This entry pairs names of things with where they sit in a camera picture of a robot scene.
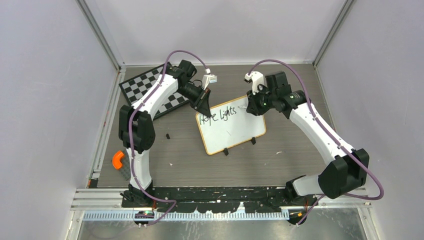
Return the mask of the yellow framed whiteboard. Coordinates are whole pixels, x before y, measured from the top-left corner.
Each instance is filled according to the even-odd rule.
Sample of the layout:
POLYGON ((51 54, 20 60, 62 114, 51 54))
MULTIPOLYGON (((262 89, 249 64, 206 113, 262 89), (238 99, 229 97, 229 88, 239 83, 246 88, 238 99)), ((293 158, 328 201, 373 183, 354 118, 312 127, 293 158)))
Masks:
POLYGON ((205 152, 214 155, 267 132, 265 117, 247 113, 238 106, 248 106, 246 96, 215 105, 210 108, 211 117, 195 115, 205 152))

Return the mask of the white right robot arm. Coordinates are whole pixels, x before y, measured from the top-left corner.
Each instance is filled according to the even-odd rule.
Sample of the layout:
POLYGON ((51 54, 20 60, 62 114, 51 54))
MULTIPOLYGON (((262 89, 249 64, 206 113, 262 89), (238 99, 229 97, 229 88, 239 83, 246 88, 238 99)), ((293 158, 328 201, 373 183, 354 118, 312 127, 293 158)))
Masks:
POLYGON ((286 182, 284 195, 291 205, 299 205, 308 195, 325 195, 336 199, 366 183, 363 169, 369 154, 344 141, 321 119, 320 114, 302 90, 293 91, 285 72, 263 75, 247 73, 245 82, 252 85, 247 95, 246 112, 262 116, 269 110, 282 113, 312 142, 325 163, 320 174, 302 175, 286 182))

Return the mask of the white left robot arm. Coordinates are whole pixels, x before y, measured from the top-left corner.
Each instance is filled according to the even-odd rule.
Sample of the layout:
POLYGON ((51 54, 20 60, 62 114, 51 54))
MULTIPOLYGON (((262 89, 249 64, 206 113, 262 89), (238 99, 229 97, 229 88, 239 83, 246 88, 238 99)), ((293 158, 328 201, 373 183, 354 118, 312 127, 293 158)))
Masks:
POLYGON ((155 199, 149 153, 156 138, 153 119, 160 107, 171 95, 178 93, 188 99, 195 111, 211 117, 211 91, 193 83, 197 69, 190 61, 182 60, 177 66, 168 64, 164 71, 138 102, 119 110, 118 137, 126 148, 130 167, 128 190, 123 195, 141 207, 148 207, 155 199))

